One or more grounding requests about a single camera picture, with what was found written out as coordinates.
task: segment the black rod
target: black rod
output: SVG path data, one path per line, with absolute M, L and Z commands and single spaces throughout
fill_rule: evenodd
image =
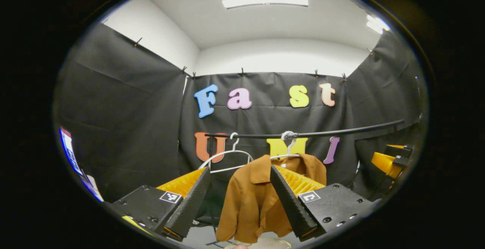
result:
M 361 128 L 349 128 L 347 130 L 331 130 L 328 132 L 319 132 L 319 133 L 296 133 L 296 136 L 297 137 L 317 137 L 317 136 L 330 136 L 330 135 L 351 135 L 353 133 L 365 133 L 365 132 L 370 132 L 371 130 L 381 130 L 382 128 L 389 128 L 402 123 L 404 123 L 404 119 L 378 124 L 374 126 L 367 126 L 367 127 L 361 127 Z M 210 137 L 227 137 L 227 138 L 230 137 L 230 135 L 218 135 L 215 133 L 206 133 L 205 135 Z M 234 135 L 232 138 L 238 138 L 238 137 L 239 138 L 261 138 L 261 139 L 281 138 L 281 134 L 280 135 Z

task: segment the blue foam letter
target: blue foam letter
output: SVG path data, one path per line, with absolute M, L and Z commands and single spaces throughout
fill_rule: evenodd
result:
M 199 103 L 200 118 L 208 116 L 209 114 L 212 114 L 214 112 L 214 108 L 209 106 L 209 104 L 211 105 L 215 104 L 214 92 L 217 92 L 217 90 L 218 90 L 217 85 L 212 84 L 194 94 L 194 97 L 197 99 L 197 102 Z

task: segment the brown jacket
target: brown jacket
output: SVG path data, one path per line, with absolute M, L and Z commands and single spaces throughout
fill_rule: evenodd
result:
M 293 231 L 276 191 L 270 182 L 271 165 L 305 174 L 326 185 L 326 169 L 315 156 L 300 154 L 270 160 L 262 156 L 236 170 L 229 180 L 216 238 L 255 243 L 264 232 L 283 237 Z

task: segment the clothes hanger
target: clothes hanger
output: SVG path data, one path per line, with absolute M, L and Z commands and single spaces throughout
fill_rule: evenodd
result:
M 286 137 L 288 135 L 290 135 L 291 133 L 293 132 L 290 132 L 289 130 L 287 132 L 284 132 L 282 135 L 281 135 L 281 140 L 285 140 Z M 291 147 L 293 147 L 294 145 L 296 144 L 296 138 L 293 138 L 293 140 L 291 141 L 291 143 L 289 144 L 288 146 L 288 152 L 286 154 L 283 154 L 283 155 L 277 155 L 277 156 L 272 156 L 270 157 L 270 160 L 273 160 L 273 159 L 279 159 L 281 157 L 300 157 L 298 154 L 290 154 L 289 153 L 289 150 L 291 149 Z
M 229 139 L 232 139 L 232 137 L 234 135 L 237 135 L 237 133 L 232 133 L 231 136 L 229 137 Z M 239 142 L 239 138 L 236 140 L 236 142 L 232 145 L 232 150 L 227 150 L 227 151 L 223 151 L 223 152 L 220 152 L 216 155 L 214 155 L 213 157 L 207 159 L 207 161 L 205 161 L 202 165 L 199 166 L 199 169 L 203 168 L 204 166 L 206 166 L 207 164 L 209 164 L 212 159 L 216 158 L 217 156 L 220 156 L 222 154 L 226 154 L 226 153 L 230 153 L 230 152 L 240 152 L 240 153 L 245 153 L 247 154 L 247 163 L 246 164 L 249 164 L 249 160 L 253 161 L 253 157 L 251 156 L 251 154 L 248 154 L 247 152 L 245 151 L 242 151 L 242 150 L 236 150 L 236 145 L 237 143 Z M 245 166 L 244 164 L 242 166 L 234 166 L 232 168 L 225 168 L 225 169 L 218 169 L 218 170 L 213 170 L 211 171 L 211 173 L 216 173 L 216 172 L 221 172 L 221 171 L 226 171 L 226 170 L 231 170 L 231 169 L 235 169 L 235 168 L 241 168 Z

